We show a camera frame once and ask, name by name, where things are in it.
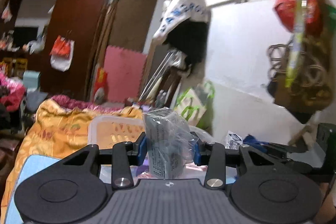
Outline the grey black box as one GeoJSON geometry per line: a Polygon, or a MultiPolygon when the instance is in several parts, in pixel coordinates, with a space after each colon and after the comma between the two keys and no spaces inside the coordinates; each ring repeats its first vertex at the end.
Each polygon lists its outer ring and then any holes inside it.
{"type": "Polygon", "coordinates": [[[179,177],[193,161],[199,138],[191,133],[187,121],[169,108],[147,112],[142,119],[150,173],[164,180],[179,177]]]}

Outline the translucent white plastic basket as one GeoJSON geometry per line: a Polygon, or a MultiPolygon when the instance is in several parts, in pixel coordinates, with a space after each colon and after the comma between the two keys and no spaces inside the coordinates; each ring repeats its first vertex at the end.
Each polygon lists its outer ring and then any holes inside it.
{"type": "MultiPolygon", "coordinates": [[[[205,130],[194,126],[189,128],[191,133],[202,141],[215,141],[205,130]]],[[[135,142],[142,132],[145,132],[143,119],[101,115],[94,118],[88,127],[88,144],[108,149],[124,141],[135,142]]]]}

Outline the green white tote bag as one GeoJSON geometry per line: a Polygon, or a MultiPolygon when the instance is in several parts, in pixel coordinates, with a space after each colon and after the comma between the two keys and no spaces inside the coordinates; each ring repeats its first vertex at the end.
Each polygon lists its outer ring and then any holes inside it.
{"type": "Polygon", "coordinates": [[[174,110],[189,126],[212,131],[215,88],[211,81],[188,88],[177,99],[174,110]]]}

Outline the brown hanging bag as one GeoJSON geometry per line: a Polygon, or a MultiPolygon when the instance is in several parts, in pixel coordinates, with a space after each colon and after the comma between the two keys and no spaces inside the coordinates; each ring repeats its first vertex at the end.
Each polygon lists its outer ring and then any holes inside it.
{"type": "Polygon", "coordinates": [[[267,92],[301,124],[327,108],[335,97],[335,7],[329,0],[307,0],[299,66],[291,87],[285,86],[286,67],[294,41],[271,45],[267,92]]]}

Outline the orange yellow quilt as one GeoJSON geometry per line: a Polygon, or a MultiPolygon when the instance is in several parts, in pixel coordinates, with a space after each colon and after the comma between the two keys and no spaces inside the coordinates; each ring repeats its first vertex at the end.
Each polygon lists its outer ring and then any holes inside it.
{"type": "Polygon", "coordinates": [[[133,107],[121,110],[103,107],[82,110],[75,107],[67,110],[52,99],[40,104],[32,127],[15,148],[14,156],[8,158],[9,174],[1,183],[1,222],[5,219],[15,182],[26,159],[30,155],[62,159],[81,149],[87,145],[89,124],[101,115],[141,119],[142,111],[133,107]]]}

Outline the pink foam mat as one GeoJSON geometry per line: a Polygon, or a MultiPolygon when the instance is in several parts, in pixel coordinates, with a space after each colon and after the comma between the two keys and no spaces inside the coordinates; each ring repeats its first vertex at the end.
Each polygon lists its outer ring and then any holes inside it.
{"type": "Polygon", "coordinates": [[[139,94],[147,55],[121,47],[108,46],[104,71],[107,73],[107,100],[123,102],[139,94]]]}

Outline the orange white hanging bag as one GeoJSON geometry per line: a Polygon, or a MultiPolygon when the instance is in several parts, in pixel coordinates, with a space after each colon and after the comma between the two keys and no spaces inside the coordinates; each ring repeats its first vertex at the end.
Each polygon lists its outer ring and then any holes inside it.
{"type": "Polygon", "coordinates": [[[67,71],[72,63],[75,42],[58,36],[50,52],[50,63],[53,69],[61,72],[67,71]]]}

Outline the dark clothes pile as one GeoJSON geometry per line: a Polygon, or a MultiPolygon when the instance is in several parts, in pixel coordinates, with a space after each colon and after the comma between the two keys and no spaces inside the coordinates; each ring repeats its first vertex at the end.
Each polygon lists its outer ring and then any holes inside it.
{"type": "Polygon", "coordinates": [[[1,132],[21,134],[24,132],[26,88],[21,81],[13,80],[1,72],[1,132]]]}

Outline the white black hanging garment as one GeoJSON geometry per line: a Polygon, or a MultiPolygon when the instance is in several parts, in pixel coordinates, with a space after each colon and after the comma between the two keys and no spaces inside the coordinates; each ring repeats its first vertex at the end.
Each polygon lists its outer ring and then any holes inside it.
{"type": "Polygon", "coordinates": [[[209,24],[210,11],[206,0],[167,0],[152,44],[168,44],[182,52],[184,64],[181,71],[189,77],[195,65],[205,58],[209,24]]]}

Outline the dark red wooden wardrobe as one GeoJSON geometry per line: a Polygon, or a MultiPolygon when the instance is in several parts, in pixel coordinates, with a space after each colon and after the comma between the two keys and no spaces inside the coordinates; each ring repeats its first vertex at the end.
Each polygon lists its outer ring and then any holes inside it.
{"type": "MultiPolygon", "coordinates": [[[[21,0],[11,1],[18,6],[21,0]]],[[[107,2],[108,0],[56,0],[47,28],[44,50],[32,55],[18,51],[9,56],[26,58],[28,70],[40,72],[42,91],[84,100],[97,48],[95,36],[98,21],[107,2]],[[53,69],[50,63],[50,51],[58,36],[75,42],[72,62],[65,72],[53,69]]]]}

